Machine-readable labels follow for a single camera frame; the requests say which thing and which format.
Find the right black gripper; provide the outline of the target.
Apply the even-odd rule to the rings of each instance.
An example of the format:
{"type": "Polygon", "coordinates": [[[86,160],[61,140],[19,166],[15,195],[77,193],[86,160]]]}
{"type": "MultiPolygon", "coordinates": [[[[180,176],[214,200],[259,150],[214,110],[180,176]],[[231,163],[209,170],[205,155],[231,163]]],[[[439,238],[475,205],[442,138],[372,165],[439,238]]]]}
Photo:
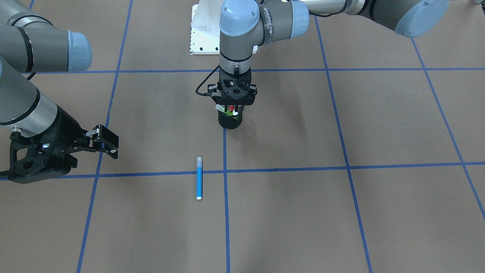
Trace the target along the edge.
{"type": "Polygon", "coordinates": [[[57,116],[45,133],[45,143],[50,145],[47,154],[50,157],[61,158],[70,167],[78,165],[78,159],[70,155],[74,152],[105,153],[114,160],[119,157],[118,135],[101,124],[91,131],[86,131],[61,107],[57,107],[57,116]]]}

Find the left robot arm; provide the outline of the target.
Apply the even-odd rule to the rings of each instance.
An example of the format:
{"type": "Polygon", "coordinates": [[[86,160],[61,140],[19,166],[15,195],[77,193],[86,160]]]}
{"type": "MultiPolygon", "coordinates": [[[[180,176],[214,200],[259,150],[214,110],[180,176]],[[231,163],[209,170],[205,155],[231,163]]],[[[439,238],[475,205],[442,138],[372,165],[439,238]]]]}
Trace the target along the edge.
{"type": "Polygon", "coordinates": [[[415,38],[433,28],[448,5],[447,0],[225,0],[219,21],[219,76],[248,72],[254,46],[302,36],[311,16],[362,16],[415,38]]]}

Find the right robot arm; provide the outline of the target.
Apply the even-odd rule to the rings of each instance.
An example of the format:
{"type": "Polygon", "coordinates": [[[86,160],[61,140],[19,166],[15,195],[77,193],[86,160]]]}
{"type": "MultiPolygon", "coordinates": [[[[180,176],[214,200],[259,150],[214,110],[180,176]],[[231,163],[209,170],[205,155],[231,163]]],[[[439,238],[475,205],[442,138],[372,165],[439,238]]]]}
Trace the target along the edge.
{"type": "Polygon", "coordinates": [[[92,47],[83,33],[61,31],[17,0],[1,1],[1,127],[22,140],[41,138],[45,132],[62,135],[64,152],[85,136],[76,121],[66,127],[66,113],[43,94],[25,73],[86,71],[92,47]]]}

